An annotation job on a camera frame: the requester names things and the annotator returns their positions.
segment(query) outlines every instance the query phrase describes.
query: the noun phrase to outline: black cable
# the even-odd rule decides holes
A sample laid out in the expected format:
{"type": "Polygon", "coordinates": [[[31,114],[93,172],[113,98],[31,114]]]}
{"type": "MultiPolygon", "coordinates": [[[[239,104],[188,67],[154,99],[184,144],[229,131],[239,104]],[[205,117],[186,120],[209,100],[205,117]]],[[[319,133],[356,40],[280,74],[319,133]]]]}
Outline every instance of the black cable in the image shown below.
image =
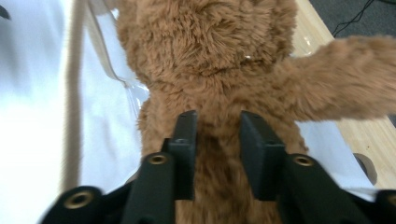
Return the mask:
{"type": "Polygon", "coordinates": [[[346,21],[346,22],[341,22],[338,23],[337,27],[335,27],[335,30],[332,32],[332,36],[337,37],[337,35],[345,30],[350,24],[354,22],[358,22],[361,20],[361,17],[363,16],[364,11],[374,2],[374,0],[368,0],[366,4],[364,5],[363,9],[351,20],[351,21],[346,21]],[[338,27],[341,25],[345,25],[343,28],[338,30],[338,27]]]}

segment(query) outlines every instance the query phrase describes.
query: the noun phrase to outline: teddy bear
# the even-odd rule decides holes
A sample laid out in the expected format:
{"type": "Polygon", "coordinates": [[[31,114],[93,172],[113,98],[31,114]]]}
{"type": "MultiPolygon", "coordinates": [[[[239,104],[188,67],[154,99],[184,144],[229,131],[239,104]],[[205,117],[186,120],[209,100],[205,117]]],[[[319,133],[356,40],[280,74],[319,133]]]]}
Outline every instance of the teddy bear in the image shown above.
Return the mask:
{"type": "Polygon", "coordinates": [[[176,202],[177,223],[281,223],[276,203],[255,200],[244,173],[242,110],[302,154],[295,121],[396,112],[396,40],[353,36],[290,57],[293,0],[120,0],[118,8],[127,63],[149,89],[142,157],[160,151],[179,114],[198,114],[195,199],[176,202]]]}

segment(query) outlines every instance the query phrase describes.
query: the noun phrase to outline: plush toy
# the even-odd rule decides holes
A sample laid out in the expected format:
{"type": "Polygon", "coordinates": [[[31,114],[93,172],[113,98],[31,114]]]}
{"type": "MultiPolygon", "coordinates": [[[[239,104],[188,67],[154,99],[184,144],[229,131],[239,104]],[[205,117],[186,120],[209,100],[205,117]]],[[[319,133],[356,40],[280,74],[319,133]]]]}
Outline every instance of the plush toy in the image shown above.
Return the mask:
{"type": "Polygon", "coordinates": [[[306,153],[295,121],[396,112],[396,40],[350,37],[292,58],[293,0],[121,0],[119,38],[149,89],[142,156],[161,149],[177,116],[198,113],[195,200],[177,223],[278,223],[254,200],[239,159],[242,110],[262,116],[289,153],[306,153]]]}

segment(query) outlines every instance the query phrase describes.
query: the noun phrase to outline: white cloth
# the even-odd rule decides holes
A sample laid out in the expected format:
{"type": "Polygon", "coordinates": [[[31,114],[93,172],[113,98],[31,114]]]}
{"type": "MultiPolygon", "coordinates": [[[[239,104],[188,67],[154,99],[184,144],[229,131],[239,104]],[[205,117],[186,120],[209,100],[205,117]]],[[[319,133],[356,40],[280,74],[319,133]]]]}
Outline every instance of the white cloth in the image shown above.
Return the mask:
{"type": "MultiPolygon", "coordinates": [[[[64,3],[0,0],[0,5],[12,18],[0,19],[0,223],[37,223],[60,193],[64,3]]],[[[98,18],[106,24],[106,15],[98,18]]],[[[116,73],[131,80],[115,28],[102,28],[116,73]]],[[[134,173],[140,159],[131,89],[106,76],[87,32],[82,59],[80,184],[109,192],[134,173]]],[[[143,99],[145,91],[139,91],[143,99]]],[[[371,188],[334,123],[299,125],[310,155],[340,186],[371,188]]]]}

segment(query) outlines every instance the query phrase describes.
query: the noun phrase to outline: wooden table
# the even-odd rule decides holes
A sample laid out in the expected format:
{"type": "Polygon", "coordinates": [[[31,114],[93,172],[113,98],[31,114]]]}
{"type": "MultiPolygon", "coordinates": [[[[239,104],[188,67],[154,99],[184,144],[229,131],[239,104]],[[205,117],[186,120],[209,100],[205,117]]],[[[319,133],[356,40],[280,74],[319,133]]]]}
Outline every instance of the wooden table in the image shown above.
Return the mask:
{"type": "MultiPolygon", "coordinates": [[[[293,43],[296,56],[315,52],[333,40],[322,19],[308,0],[296,0],[299,12],[293,43]]],[[[396,129],[385,117],[367,121],[343,119],[337,126],[353,152],[369,157],[378,174],[376,187],[396,189],[396,129]]]]}

